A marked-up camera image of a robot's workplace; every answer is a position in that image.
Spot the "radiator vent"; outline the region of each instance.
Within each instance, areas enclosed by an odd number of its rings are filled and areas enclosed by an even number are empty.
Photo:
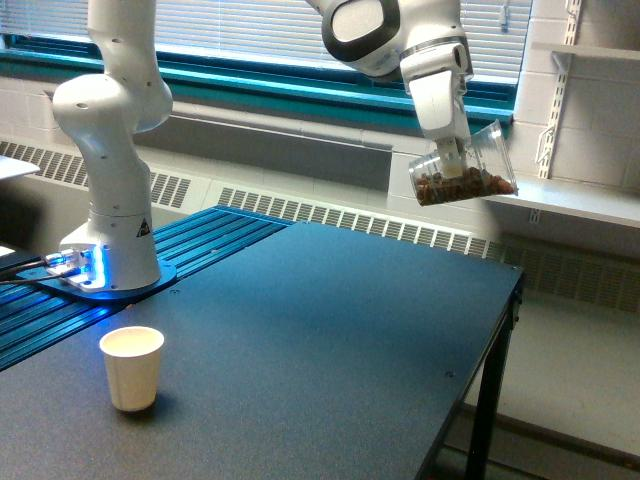
[[[223,188],[219,204],[292,221],[311,221],[450,252],[521,266],[527,289],[625,312],[640,311],[640,268],[608,259],[558,253],[538,246],[504,245],[471,234],[335,205],[299,202]]]
[[[82,157],[11,142],[0,142],[0,155],[33,163],[40,167],[35,175],[54,182],[87,188],[89,179]],[[158,205],[180,208],[187,196],[191,180],[151,172],[151,201]]]

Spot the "white paper cup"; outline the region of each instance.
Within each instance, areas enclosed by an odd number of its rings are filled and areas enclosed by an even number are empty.
[[[164,336],[149,327],[125,327],[100,339],[111,402],[118,410],[137,412],[156,399],[160,347]]]

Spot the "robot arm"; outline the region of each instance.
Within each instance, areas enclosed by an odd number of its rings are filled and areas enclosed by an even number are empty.
[[[104,74],[70,80],[53,97],[56,120],[80,148],[89,177],[89,220],[61,243],[61,250],[87,252],[86,268],[66,280],[88,292],[137,289],[160,277],[150,235],[149,168],[132,140],[171,113],[154,26],[155,0],[89,0],[89,35],[104,58]]]
[[[459,0],[307,0],[329,53],[374,79],[400,74],[424,136],[448,176],[461,174],[470,136],[462,96],[473,76]]]

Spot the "window blinds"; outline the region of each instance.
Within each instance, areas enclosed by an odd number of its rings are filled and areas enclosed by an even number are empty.
[[[461,6],[476,80],[516,83],[531,0]],[[86,42],[86,21],[87,0],[0,0],[3,33]],[[320,23],[304,0],[158,0],[156,43],[165,52],[347,68],[324,49]]]

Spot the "window sill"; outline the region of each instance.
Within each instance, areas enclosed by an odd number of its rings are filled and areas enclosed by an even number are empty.
[[[0,74],[7,76],[44,76],[64,81],[82,73],[102,69],[102,61],[92,58],[0,50]],[[386,90],[384,94],[379,94],[371,93],[370,88],[363,91],[364,89],[357,85],[336,88],[339,84],[335,82],[249,72],[240,76],[231,70],[224,73],[198,70],[172,68],[160,62],[162,77],[177,96],[320,117],[337,117],[348,122],[378,125],[383,128],[419,130],[413,101],[401,91]],[[505,127],[511,124],[510,109],[468,103],[465,109],[472,131],[496,119]]]

